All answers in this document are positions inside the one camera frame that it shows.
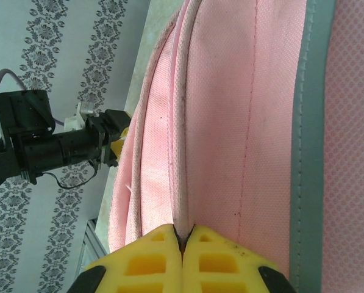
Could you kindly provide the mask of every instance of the gray fabric edge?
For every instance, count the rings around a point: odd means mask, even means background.
[[[335,0],[307,0],[294,89],[291,138],[290,283],[321,292],[324,80]]]

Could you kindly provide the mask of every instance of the wire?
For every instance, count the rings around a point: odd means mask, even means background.
[[[0,70],[0,83],[3,79],[3,77],[6,75],[6,74],[9,74],[11,75],[11,77],[14,79],[14,81],[19,85],[19,87],[21,88],[21,90],[27,90],[26,86],[24,85],[23,81],[21,81],[19,79],[19,77],[14,73],[12,72],[11,70],[5,68],[5,69],[2,69]],[[57,120],[55,118],[53,118],[55,123],[58,124],[58,125],[61,125],[61,126],[64,126],[64,122],[61,122],[60,120]]]
[[[77,188],[77,187],[80,187],[80,186],[83,186],[84,184],[88,183],[92,178],[94,178],[96,176],[96,174],[98,174],[98,171],[95,170],[94,168],[94,174],[90,177],[90,179],[88,179],[87,181],[84,181],[78,185],[75,185],[75,186],[63,186],[60,181],[57,179],[57,177],[55,176],[55,174],[53,173],[49,173],[49,172],[43,172],[42,175],[44,174],[47,174],[47,175],[50,175],[52,177],[54,177],[54,179],[57,181],[57,185],[62,188],[62,189],[66,189],[66,190],[69,190],[69,189],[74,189],[74,188]]]

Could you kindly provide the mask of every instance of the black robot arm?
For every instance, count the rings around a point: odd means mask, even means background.
[[[86,115],[85,126],[53,134],[55,122],[44,90],[0,93],[0,185],[21,176],[32,184],[46,171],[88,161],[117,166],[111,143],[129,127],[130,116],[106,110]]]

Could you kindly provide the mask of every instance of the wall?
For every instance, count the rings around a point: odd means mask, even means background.
[[[72,116],[78,101],[123,109],[148,6],[149,0],[0,0],[0,69],[46,89],[59,120]],[[0,92],[14,90],[6,77]],[[92,170],[79,164],[54,173],[72,186]],[[0,292],[67,291],[107,173],[102,168],[73,190],[45,176],[36,186],[10,179],[0,187]]]

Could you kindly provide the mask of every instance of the pink mesh fabric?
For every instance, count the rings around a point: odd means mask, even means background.
[[[364,0],[338,0],[326,72],[323,292],[364,293]]]
[[[123,150],[111,251],[163,223],[182,235],[197,223],[288,272],[304,15],[305,0],[185,2],[154,50]]]

